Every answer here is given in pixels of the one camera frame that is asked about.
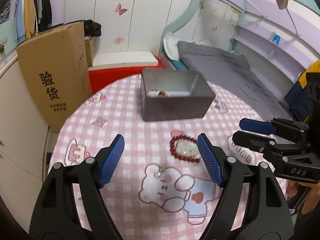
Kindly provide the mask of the jewelry pile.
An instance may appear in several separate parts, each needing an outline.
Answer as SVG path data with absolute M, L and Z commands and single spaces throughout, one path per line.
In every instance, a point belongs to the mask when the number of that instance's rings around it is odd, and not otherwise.
M 170 94 L 168 94 L 164 90 L 160 89 L 150 89 L 146 92 L 146 95 L 151 98 L 156 98 L 156 97 L 171 97 Z

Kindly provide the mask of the yellow navy jacket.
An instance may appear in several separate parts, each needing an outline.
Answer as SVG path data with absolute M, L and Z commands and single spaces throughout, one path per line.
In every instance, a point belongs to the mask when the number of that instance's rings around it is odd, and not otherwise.
M 310 111 L 308 98 L 307 73 L 319 73 L 319 60 L 313 63 L 294 83 L 284 100 L 289 106 L 289 112 L 295 120 L 306 122 Z

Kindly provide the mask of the grey bed duvet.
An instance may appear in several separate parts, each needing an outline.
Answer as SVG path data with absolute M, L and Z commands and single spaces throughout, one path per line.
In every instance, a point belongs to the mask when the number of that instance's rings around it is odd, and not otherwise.
M 177 49 L 180 60 L 189 71 L 198 72 L 207 81 L 233 93 L 262 119 L 292 119 L 278 99 L 251 71 L 244 56 L 185 41 L 179 41 Z

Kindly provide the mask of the blue box on shelf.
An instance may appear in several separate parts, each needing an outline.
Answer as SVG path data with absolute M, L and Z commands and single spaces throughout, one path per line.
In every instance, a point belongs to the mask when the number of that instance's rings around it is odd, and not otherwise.
M 272 42 L 273 42 L 274 44 L 278 45 L 278 44 L 280 43 L 280 39 L 281 39 L 281 37 L 280 37 L 279 35 L 274 34 L 274 35 L 273 35 L 273 38 L 272 38 Z

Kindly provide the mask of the grey metal tin box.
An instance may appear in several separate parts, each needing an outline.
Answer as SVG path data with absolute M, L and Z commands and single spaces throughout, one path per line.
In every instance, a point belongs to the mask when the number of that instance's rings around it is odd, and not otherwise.
M 150 89 L 171 97 L 151 98 Z M 147 122 L 202 119 L 216 94 L 200 73 L 185 70 L 144 69 L 140 80 L 142 119 Z

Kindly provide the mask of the pink checkered tablecloth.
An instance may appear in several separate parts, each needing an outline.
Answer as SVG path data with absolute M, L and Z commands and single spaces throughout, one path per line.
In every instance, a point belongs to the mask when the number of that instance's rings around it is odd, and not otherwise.
M 102 190 L 105 205 L 124 239 L 199 239 L 220 196 L 203 163 L 175 158 L 173 136 L 206 133 L 227 155 L 257 165 L 263 156 L 235 146 L 231 138 L 243 118 L 259 114 L 228 90 L 216 94 L 202 119 L 145 122 L 140 110 L 140 75 L 118 80 L 95 93 L 65 122 L 50 163 L 75 165 L 95 156 L 118 134 L 125 150 L 111 182 Z

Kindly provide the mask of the beige hanging pouch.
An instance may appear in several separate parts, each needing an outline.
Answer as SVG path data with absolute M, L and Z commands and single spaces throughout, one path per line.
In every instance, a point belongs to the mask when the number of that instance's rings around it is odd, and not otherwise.
M 276 0 L 276 3 L 280 10 L 287 10 L 289 0 Z

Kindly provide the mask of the white pillow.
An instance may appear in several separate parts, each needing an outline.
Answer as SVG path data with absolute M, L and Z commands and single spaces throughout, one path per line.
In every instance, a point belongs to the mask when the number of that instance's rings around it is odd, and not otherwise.
M 189 42 L 198 45 L 212 46 L 209 40 L 204 41 L 195 41 L 195 40 L 186 40 L 180 36 L 175 35 L 174 33 L 167 33 L 163 40 L 164 51 L 166 52 L 169 59 L 178 61 L 180 59 L 177 43 L 179 41 Z

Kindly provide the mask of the large cardboard box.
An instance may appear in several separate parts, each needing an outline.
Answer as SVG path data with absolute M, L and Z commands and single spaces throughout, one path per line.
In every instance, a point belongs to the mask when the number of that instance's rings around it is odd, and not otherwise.
M 83 22 L 39 33 L 16 50 L 35 105 L 50 129 L 58 133 L 92 96 Z

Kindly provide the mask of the white board on stool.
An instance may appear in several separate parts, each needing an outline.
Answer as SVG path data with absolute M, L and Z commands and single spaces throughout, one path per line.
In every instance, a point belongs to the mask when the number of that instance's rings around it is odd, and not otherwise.
M 98 54 L 89 71 L 125 68 L 125 67 L 156 67 L 158 60 L 150 51 L 133 51 L 121 53 Z

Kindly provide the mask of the small cardboard box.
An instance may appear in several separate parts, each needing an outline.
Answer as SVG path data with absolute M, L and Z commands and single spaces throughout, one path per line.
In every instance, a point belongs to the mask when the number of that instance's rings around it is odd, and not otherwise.
M 88 67 L 93 66 L 96 57 L 96 40 L 95 37 L 85 37 L 86 58 Z

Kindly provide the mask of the teal drawer cabinet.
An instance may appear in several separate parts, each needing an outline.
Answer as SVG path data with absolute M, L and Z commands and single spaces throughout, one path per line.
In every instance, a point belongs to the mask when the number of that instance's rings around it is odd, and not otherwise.
M 15 19 L 0 25 L 1 59 L 17 46 Z

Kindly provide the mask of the black bag on boxes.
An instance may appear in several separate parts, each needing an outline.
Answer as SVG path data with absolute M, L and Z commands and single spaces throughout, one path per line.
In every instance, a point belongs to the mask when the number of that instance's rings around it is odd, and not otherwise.
M 85 20 L 84 33 L 86 37 L 99 37 L 101 36 L 101 25 L 92 20 Z

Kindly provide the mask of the hanging clothes row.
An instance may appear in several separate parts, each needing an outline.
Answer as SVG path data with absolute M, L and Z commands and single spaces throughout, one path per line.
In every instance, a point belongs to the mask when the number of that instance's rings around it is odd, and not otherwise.
M 15 0 L 14 20 L 17 43 L 47 31 L 52 23 L 50 0 Z

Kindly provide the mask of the purple wall shelves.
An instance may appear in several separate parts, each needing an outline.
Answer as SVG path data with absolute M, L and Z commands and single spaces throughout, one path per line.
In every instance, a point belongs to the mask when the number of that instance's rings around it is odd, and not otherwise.
M 233 39 L 272 63 L 290 81 L 296 82 L 299 74 L 304 73 L 314 61 L 283 38 L 278 43 L 273 42 L 274 36 L 275 33 L 263 27 L 239 25 Z

